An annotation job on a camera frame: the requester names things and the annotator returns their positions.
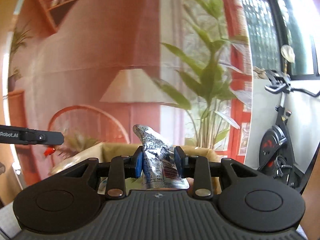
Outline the silver foil snack packet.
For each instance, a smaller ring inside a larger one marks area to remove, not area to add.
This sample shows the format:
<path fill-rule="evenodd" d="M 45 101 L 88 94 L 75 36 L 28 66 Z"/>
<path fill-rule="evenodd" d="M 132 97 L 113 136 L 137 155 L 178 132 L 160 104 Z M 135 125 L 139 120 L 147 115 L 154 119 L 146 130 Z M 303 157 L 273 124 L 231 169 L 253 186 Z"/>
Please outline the silver foil snack packet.
<path fill-rule="evenodd" d="M 136 124 L 132 128 L 142 143 L 143 187 L 150 189 L 189 189 L 174 161 L 174 148 L 149 126 Z"/>

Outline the small red snack packet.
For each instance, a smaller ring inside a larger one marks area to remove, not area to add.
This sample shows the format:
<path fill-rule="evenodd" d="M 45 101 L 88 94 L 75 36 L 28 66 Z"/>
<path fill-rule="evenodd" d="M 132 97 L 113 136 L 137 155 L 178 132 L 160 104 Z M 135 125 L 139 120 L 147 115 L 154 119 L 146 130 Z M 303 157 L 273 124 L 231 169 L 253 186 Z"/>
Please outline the small red snack packet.
<path fill-rule="evenodd" d="M 55 153 L 56 148 L 54 146 L 48 146 L 44 152 L 44 156 L 48 157 L 50 155 L 52 155 L 53 153 Z"/>

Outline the brown cardboard box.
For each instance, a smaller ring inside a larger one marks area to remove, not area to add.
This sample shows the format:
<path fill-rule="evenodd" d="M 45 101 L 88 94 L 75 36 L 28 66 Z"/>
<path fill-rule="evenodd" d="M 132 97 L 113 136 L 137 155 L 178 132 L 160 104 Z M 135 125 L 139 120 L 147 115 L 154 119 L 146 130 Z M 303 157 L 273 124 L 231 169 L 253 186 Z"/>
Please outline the brown cardboard box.
<path fill-rule="evenodd" d="M 112 158 L 120 155 L 134 155 L 136 149 L 140 144 L 120 144 L 110 142 L 100 142 L 73 157 L 67 158 L 56 164 L 52 170 L 51 175 L 57 174 L 87 158 L 97 158 L 102 162 L 110 162 Z M 219 162 L 221 156 L 217 155 L 214 150 L 208 148 L 199 148 L 195 146 L 182 146 L 182 150 L 187 155 L 201 155 L 206 157 L 209 161 Z"/>

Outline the black exercise bike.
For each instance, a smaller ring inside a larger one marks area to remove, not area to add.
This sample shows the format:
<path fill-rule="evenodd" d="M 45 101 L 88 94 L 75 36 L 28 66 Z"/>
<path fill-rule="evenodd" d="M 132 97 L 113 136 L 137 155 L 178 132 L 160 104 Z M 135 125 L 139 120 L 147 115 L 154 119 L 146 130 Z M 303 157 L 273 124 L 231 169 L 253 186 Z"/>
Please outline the black exercise bike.
<path fill-rule="evenodd" d="M 286 96 L 292 92 L 301 92 L 317 98 L 319 93 L 312 93 L 302 88 L 292 88 L 289 76 L 276 70 L 266 70 L 270 85 L 265 90 L 271 94 L 280 94 L 280 103 L 275 106 L 277 117 L 275 124 L 269 128 L 260 143 L 258 171 L 278 180 L 287 186 L 303 192 L 310 174 L 302 173 L 296 167 L 295 155 L 287 122 L 292 112 L 285 109 Z"/>

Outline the printed room scene backdrop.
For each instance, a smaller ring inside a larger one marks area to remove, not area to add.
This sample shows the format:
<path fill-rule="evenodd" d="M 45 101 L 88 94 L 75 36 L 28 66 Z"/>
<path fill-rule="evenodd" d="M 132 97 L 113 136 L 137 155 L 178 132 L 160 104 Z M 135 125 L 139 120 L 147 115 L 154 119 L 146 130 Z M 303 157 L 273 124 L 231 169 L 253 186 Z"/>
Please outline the printed room scene backdrop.
<path fill-rule="evenodd" d="M 138 144 L 135 124 L 244 160 L 241 0 L 1 0 L 1 46 L 5 122 L 65 136 L 48 157 L 12 148 L 25 186 L 100 142 Z"/>

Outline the black framed window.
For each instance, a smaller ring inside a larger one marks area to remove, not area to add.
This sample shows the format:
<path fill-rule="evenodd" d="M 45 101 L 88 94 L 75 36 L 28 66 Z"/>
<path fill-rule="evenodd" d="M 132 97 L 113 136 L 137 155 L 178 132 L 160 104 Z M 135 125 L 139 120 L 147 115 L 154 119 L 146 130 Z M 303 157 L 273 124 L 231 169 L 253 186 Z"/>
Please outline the black framed window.
<path fill-rule="evenodd" d="M 319 79 L 318 10 L 313 0 L 241 0 L 253 66 L 293 80 Z"/>

